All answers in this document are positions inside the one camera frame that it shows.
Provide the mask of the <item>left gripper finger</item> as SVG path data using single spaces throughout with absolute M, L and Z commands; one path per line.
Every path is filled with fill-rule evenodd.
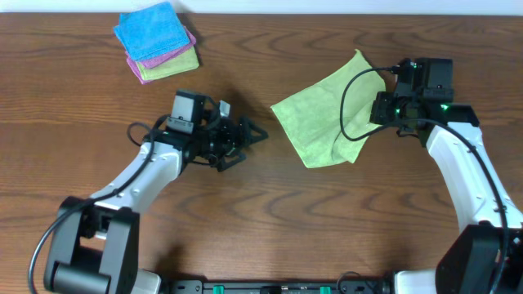
M 232 155 L 224 155 L 223 157 L 219 158 L 215 168 L 219 172 L 223 172 L 227 170 L 230 167 L 233 167 L 234 165 L 241 163 L 246 159 L 246 155 L 242 152 L 238 152 Z
M 265 130 L 247 117 L 239 119 L 239 134 L 242 145 L 253 145 L 269 137 Z

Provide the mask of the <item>light green microfiber cloth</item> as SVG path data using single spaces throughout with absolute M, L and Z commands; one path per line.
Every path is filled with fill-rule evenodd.
M 365 140 L 349 141 L 378 125 L 369 121 L 372 103 L 386 89 L 376 72 L 366 73 L 346 85 L 371 65 L 357 50 L 340 69 L 316 84 L 272 105 L 271 109 L 287 137 L 308 168 L 354 163 Z

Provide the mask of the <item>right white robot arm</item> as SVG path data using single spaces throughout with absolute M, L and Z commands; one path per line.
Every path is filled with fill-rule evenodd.
M 390 71 L 393 91 L 381 91 L 370 122 L 415 136 L 445 180 L 459 236 L 435 269 L 400 271 L 396 293 L 520 293 L 522 213 L 486 153 L 470 105 L 454 103 L 453 62 L 405 59 Z

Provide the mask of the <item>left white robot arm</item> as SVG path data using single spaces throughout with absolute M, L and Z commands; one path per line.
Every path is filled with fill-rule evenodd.
M 163 293 L 162 278 L 138 265 L 141 214 L 190 164 L 220 172 L 242 162 L 244 148 L 267 139 L 230 105 L 177 94 L 172 112 L 145 127 L 139 152 L 89 198 L 68 197 L 44 233 L 51 240 L 43 286 L 54 293 Z

